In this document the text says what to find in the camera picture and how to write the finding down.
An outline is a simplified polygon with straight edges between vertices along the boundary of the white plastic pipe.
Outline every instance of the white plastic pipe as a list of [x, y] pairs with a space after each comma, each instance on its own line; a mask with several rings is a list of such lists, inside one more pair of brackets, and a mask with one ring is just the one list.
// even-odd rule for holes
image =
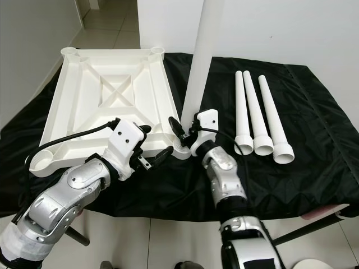
[[181, 116], [181, 125], [186, 133], [192, 125], [194, 114], [200, 110], [224, 3], [224, 0], [204, 0], [203, 2], [195, 52]]
[[[244, 155], [253, 152], [253, 139], [249, 131], [247, 103], [245, 95], [245, 86], [243, 84], [243, 74], [241, 71], [236, 72], [236, 138]], [[236, 153], [241, 154], [236, 146]]]
[[265, 128], [262, 112], [259, 107], [257, 95], [254, 90], [251, 74], [249, 71], [244, 71], [243, 78], [246, 86], [248, 107], [251, 114], [254, 134], [254, 152], [261, 156], [269, 155], [273, 152], [273, 142], [268, 136], [267, 129]]
[[262, 92], [265, 114], [267, 115], [269, 131], [274, 144], [273, 159], [278, 164], [288, 164], [294, 160], [293, 148], [288, 144], [265, 76], [260, 76], [258, 80]]

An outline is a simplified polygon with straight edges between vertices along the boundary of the floor tile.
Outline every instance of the floor tile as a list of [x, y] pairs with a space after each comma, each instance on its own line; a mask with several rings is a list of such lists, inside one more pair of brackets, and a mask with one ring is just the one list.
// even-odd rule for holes
[[359, 261], [359, 216], [343, 220], [339, 224], [346, 235], [357, 261]]
[[358, 265], [339, 224], [281, 244], [278, 251], [287, 269], [310, 258], [323, 261], [335, 269], [353, 269]]
[[131, 4], [132, 0], [107, 0], [100, 11], [108, 15], [125, 17]]
[[267, 227], [271, 237], [273, 239], [278, 238], [282, 235], [288, 234], [294, 230], [302, 228], [312, 222], [322, 219], [323, 217], [333, 214], [335, 211], [340, 210], [341, 208], [346, 207], [347, 205], [341, 205], [333, 210], [329, 210], [326, 213], [317, 216], [310, 220], [304, 220], [301, 217], [293, 217], [290, 219], [281, 219], [281, 220], [265, 220], [264, 224]]
[[72, 227], [87, 234], [90, 245], [84, 247], [64, 235], [45, 259], [44, 269], [99, 269], [101, 261], [110, 261], [115, 268], [147, 268], [149, 219], [84, 211]]
[[219, 222], [151, 219], [148, 269], [171, 269], [193, 261], [205, 269], [222, 268]]
[[80, 49], [112, 49], [118, 31], [86, 29], [74, 39], [72, 46]]
[[90, 10], [84, 18], [85, 29], [120, 30], [124, 17], [109, 12]]
[[140, 49], [139, 32], [120, 31], [114, 49]]
[[136, 17], [126, 17], [123, 25], [121, 27], [121, 31], [139, 31], [139, 19]]

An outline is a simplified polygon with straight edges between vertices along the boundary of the black tablecloth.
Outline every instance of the black tablecloth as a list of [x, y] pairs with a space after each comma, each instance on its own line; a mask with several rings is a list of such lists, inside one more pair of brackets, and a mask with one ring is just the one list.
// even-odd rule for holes
[[[167, 53], [164, 66], [179, 115], [185, 98], [192, 55]], [[250, 177], [243, 180], [261, 219], [299, 216], [320, 206], [359, 202], [359, 134], [328, 90], [305, 66], [235, 58], [212, 60], [201, 110], [217, 109], [219, 129], [235, 136], [234, 74], [249, 70], [261, 103], [257, 77], [265, 75], [295, 160], [279, 165], [270, 156], [247, 156]], [[59, 71], [45, 89], [1, 131], [0, 216], [18, 210], [23, 164], [40, 141]], [[238, 159], [220, 135], [217, 143]], [[31, 177], [33, 191], [63, 173]], [[169, 220], [216, 220], [209, 180], [200, 160], [168, 160], [157, 170], [137, 172], [114, 182], [88, 209], [111, 216]]]

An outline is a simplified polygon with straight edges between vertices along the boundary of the white plastic frame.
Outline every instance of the white plastic frame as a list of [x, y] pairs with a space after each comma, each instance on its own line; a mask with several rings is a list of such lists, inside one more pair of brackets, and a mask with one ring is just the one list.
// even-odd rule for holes
[[[152, 157], [175, 139], [168, 117], [178, 119], [163, 66], [164, 49], [82, 50], [64, 48], [57, 82], [40, 145], [98, 127], [116, 117], [147, 124], [151, 132], [142, 149]], [[75, 138], [39, 152], [30, 171], [46, 177], [103, 154], [112, 131]]]

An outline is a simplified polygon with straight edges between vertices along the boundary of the pipe flared end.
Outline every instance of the pipe flared end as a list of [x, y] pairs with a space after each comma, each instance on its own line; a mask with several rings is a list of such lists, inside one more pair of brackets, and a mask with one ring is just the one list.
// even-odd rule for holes
[[289, 164], [294, 160], [293, 148], [288, 143], [274, 146], [273, 159], [277, 164]]
[[[234, 140], [239, 145], [244, 155], [248, 155], [253, 152], [253, 139], [251, 136], [244, 134], [241, 136], [236, 136]], [[234, 146], [234, 150], [237, 154], [241, 155], [241, 152], [236, 147], [236, 145]]]
[[273, 141], [269, 136], [258, 136], [253, 139], [254, 152], [259, 156], [266, 156], [273, 152]]
[[175, 138], [173, 141], [172, 155], [178, 160], [186, 160], [191, 157], [191, 151], [188, 147], [182, 147], [180, 140]]

